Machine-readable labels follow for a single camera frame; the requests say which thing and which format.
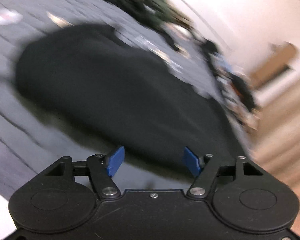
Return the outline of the black clothes pile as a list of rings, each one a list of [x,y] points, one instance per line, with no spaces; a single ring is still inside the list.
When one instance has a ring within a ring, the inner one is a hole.
[[[111,3],[138,21],[141,25],[152,29],[158,33],[165,42],[174,50],[180,51],[175,40],[171,35],[165,30],[164,22],[157,18],[151,8],[147,7],[143,0],[104,0]]]

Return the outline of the grey quilted bedspread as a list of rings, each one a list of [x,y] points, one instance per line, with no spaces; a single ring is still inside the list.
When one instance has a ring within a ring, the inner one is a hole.
[[[0,0],[0,194],[63,156],[125,160],[121,191],[187,189],[185,148],[248,154],[200,48],[104,0]]]

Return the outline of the black sweatshirt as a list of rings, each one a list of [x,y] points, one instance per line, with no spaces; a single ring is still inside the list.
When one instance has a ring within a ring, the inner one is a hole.
[[[235,163],[244,149],[220,103],[202,97],[154,53],[110,25],[58,29],[28,43],[15,65],[19,93],[131,154],[178,171],[188,147]]]

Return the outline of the folded clothes stack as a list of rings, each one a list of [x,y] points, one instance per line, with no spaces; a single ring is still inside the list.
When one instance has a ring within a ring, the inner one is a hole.
[[[228,111],[246,131],[253,133],[258,129],[260,107],[247,83],[239,76],[221,72],[218,77],[222,96]]]
[[[206,64],[213,74],[218,76],[219,68],[232,73],[232,66],[226,61],[225,57],[219,52],[214,42],[210,40],[204,40],[199,42],[200,51],[204,56]]]

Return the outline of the dark green garment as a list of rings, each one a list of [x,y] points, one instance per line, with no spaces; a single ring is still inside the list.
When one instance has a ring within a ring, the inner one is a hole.
[[[164,22],[179,25],[185,29],[193,28],[191,19],[174,6],[170,0],[143,0],[154,15]]]

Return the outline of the far folded clothes stack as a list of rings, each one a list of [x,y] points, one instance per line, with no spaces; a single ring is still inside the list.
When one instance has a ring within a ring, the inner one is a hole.
[[[219,52],[214,42],[210,40],[204,40],[199,42],[200,51],[204,56],[206,64],[213,74],[218,76],[219,68],[232,73],[232,66],[226,61],[225,57]]]

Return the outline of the beige curtain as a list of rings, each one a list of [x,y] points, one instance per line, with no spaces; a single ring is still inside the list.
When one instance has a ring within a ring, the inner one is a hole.
[[[262,109],[253,159],[300,200],[300,80]],[[300,211],[293,231],[300,235]]]

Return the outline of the near folded clothes stack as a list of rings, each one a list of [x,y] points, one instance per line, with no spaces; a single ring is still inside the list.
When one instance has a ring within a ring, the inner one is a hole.
[[[247,83],[239,76],[221,72],[218,77],[222,96],[228,111],[246,131],[253,133],[258,129],[260,107]]]

